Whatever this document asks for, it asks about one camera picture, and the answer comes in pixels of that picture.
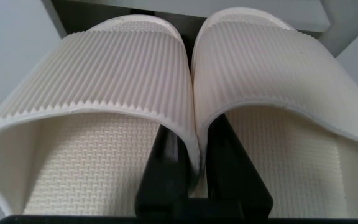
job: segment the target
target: slipper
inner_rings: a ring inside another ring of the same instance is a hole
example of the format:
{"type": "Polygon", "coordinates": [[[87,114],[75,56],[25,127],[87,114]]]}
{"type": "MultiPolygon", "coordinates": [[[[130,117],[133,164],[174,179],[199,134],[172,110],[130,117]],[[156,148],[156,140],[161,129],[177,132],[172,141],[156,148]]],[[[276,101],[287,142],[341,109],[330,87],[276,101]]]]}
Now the slipper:
{"type": "Polygon", "coordinates": [[[193,52],[196,132],[225,113],[271,217],[358,218],[358,86],[314,38],[259,10],[219,11],[193,52]]]}
{"type": "Polygon", "coordinates": [[[134,216],[163,125],[199,171],[183,41],[153,16],[122,16],[65,37],[0,106],[6,215],[134,216]]]}

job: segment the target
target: slide sandal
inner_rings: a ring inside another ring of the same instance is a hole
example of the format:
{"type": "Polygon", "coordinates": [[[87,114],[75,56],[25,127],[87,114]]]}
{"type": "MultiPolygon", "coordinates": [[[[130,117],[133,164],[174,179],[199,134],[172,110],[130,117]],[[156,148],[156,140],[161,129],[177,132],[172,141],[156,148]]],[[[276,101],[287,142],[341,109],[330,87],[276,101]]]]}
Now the slide sandal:
{"type": "Polygon", "coordinates": [[[317,40],[232,8],[205,21],[192,60],[203,160],[225,113],[273,197],[270,217],[358,218],[358,86],[317,40]]]}
{"type": "Polygon", "coordinates": [[[197,174],[190,71],[171,24],[131,15],[68,35],[0,106],[0,207],[134,216],[160,124],[197,174]]]}

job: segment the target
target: white slipper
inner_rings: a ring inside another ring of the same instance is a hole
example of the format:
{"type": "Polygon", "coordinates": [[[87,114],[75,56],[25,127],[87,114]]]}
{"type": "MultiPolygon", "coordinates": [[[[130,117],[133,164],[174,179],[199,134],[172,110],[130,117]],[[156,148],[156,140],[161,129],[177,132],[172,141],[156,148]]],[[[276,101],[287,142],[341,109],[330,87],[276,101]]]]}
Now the white slipper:
{"type": "Polygon", "coordinates": [[[271,217],[358,217],[358,86],[314,38],[266,12],[215,13],[193,52],[196,132],[226,116],[271,217]]]}
{"type": "Polygon", "coordinates": [[[134,215],[160,124],[197,173],[188,61],[171,24],[123,16],[65,37],[0,106],[0,207],[134,215]]]}

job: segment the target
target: textured footbed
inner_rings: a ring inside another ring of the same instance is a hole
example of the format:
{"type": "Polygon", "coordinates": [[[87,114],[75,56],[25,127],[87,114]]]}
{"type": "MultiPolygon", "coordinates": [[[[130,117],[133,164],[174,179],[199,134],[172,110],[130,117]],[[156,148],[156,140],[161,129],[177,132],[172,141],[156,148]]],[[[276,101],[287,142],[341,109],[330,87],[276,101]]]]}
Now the textured footbed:
{"type": "Polygon", "coordinates": [[[39,121],[26,215],[134,216],[159,124],[112,113],[39,121]]]}
{"type": "Polygon", "coordinates": [[[274,199],[271,217],[347,216],[338,136],[278,108],[226,115],[274,199]]]}

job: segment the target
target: ribbed strap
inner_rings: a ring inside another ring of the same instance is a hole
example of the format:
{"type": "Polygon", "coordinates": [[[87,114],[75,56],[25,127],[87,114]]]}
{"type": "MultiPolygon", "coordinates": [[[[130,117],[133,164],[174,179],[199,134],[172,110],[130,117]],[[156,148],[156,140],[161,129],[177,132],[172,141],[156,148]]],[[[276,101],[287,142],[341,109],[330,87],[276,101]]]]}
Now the ribbed strap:
{"type": "Polygon", "coordinates": [[[202,34],[195,55],[196,132],[202,149],[211,122],[242,105],[292,110],[358,141],[358,86],[314,38],[221,22],[202,34]]]}
{"type": "Polygon", "coordinates": [[[92,31],[65,37],[0,106],[0,128],[68,113],[152,119],[199,150],[183,44],[162,32],[92,31]]]}

